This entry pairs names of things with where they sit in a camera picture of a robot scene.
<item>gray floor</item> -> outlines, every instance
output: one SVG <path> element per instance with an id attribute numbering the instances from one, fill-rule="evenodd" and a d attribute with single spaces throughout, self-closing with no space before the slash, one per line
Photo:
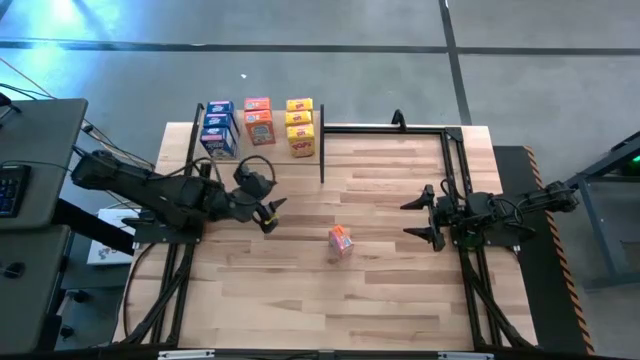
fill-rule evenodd
<path id="1" fill-rule="evenodd" d="M 640 47 L 635 0 L 449 0 L 458 46 Z M 444 46 L 437 0 L 20 0 L 0 37 L 304 45 Z M 0 49 L 60 97 L 89 100 L 88 119 L 119 145 L 156 159 L 167 121 L 195 104 L 268 95 L 326 104 L 327 121 L 460 124 L 446 54 L 188 53 Z M 498 145 L 531 145 L 545 182 L 566 179 L 639 130 L 640 56 L 460 57 L 474 125 Z M 0 81 L 32 86 L 0 64 Z M 79 144 L 96 144 L 87 137 Z M 65 186 L 89 211 L 107 195 Z M 556 216 L 578 285 L 604 274 L 583 209 Z M 640 286 L 581 291 L 598 354 L 640 353 Z"/>

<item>wooden table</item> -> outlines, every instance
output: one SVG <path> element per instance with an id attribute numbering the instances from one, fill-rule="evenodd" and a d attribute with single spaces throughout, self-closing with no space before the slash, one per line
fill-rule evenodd
<path id="1" fill-rule="evenodd" d="M 282 112 L 274 118 L 283 122 Z M 472 349 L 457 251 L 447 239 L 446 248 L 434 253 L 430 244 L 401 230 L 427 224 L 427 210 L 399 206 L 417 198 L 426 183 L 443 179 L 439 139 L 327 134 L 326 180 L 320 184 L 318 156 L 292 158 L 283 129 L 276 127 L 276 145 L 241 146 L 243 156 L 263 153 L 275 165 L 278 185 L 268 200 L 288 198 L 278 209 L 280 225 L 264 235 L 254 223 L 207 224 L 195 251 L 180 347 Z M 474 190 L 501 193 L 488 128 L 462 129 Z M 184 165 L 190 131 L 190 123 L 167 123 L 159 172 Z M 196 157 L 204 154 L 199 143 L 196 148 Z M 252 167 L 268 176 L 265 166 Z M 235 163 L 219 168 L 227 188 L 233 188 Z M 351 257 L 342 261 L 328 248 L 327 232 L 334 224 L 346 227 L 355 243 Z M 486 251 L 497 303 L 535 343 L 515 256 L 501 248 Z M 133 280 L 132 328 L 157 298 L 166 252 L 166 245 L 157 245 Z M 478 304 L 489 339 L 484 306 Z M 173 303 L 167 313 L 173 314 Z M 114 340 L 122 337 L 119 325 Z"/>

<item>yellow box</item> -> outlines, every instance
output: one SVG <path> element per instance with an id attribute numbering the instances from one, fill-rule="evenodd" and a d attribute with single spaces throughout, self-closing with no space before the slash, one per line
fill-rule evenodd
<path id="1" fill-rule="evenodd" d="M 311 156 L 316 150 L 312 124 L 287 127 L 287 139 L 293 157 Z"/>
<path id="2" fill-rule="evenodd" d="M 284 116 L 284 126 L 312 124 L 311 111 L 293 111 Z"/>
<path id="3" fill-rule="evenodd" d="M 287 100 L 287 111 L 313 111 L 313 99 L 293 99 Z"/>

